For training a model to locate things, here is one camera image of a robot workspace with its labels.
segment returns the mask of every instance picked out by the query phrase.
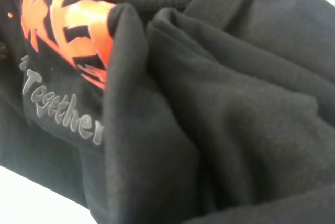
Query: orange graphic print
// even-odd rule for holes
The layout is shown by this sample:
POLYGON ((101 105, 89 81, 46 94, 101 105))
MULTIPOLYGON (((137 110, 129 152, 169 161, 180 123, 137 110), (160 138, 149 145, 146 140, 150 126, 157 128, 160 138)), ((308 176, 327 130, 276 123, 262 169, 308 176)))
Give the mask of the orange graphic print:
POLYGON ((74 68, 78 69, 88 81, 101 89, 105 88, 106 70, 94 66, 76 65, 75 58, 97 55, 104 67, 109 64, 113 39, 109 34, 107 18, 115 4, 80 0, 64 6, 65 0, 52 0, 50 6, 45 0, 23 0, 21 25, 26 39, 31 36, 31 45, 39 52, 37 37, 57 52, 74 68), (50 15, 51 29, 55 41, 49 38, 44 19, 50 15), (64 30, 86 26, 90 37, 78 36, 68 41, 64 30))

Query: black fleece fabric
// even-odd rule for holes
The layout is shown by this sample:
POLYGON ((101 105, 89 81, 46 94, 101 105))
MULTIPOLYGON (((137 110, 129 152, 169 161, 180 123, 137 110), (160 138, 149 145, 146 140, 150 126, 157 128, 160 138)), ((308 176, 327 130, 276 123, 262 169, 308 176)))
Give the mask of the black fleece fabric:
POLYGON ((325 0, 0 0, 0 165, 98 223, 334 223, 325 0))

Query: black cotton fabric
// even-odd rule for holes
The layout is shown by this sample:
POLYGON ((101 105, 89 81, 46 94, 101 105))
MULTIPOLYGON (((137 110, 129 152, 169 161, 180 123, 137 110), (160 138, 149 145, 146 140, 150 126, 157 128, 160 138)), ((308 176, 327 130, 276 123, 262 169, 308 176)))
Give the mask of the black cotton fabric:
MULTIPOLYGON (((22 34, 22 2, 1 0, 0 165, 98 223, 334 222, 332 5, 105 1, 116 6, 101 90, 50 43, 39 39, 37 52, 22 34), (41 81, 28 87, 29 70, 41 81), (57 105, 37 113, 73 95, 68 116, 57 105), (101 142, 89 119, 104 126, 101 142)), ((85 33, 64 31, 68 41, 85 33)))

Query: white surface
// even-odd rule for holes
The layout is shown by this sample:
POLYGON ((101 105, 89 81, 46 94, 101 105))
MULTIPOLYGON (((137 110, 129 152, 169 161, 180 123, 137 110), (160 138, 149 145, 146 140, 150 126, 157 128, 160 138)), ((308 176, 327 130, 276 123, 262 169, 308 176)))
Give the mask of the white surface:
POLYGON ((96 224, 87 209, 2 167, 0 223, 96 224))

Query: white background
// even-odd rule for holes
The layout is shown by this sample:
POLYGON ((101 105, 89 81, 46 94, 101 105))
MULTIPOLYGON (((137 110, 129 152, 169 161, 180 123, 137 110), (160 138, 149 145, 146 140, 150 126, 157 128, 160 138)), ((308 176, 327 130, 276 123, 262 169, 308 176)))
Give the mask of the white background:
POLYGON ((87 209, 2 167, 0 223, 96 224, 87 209))

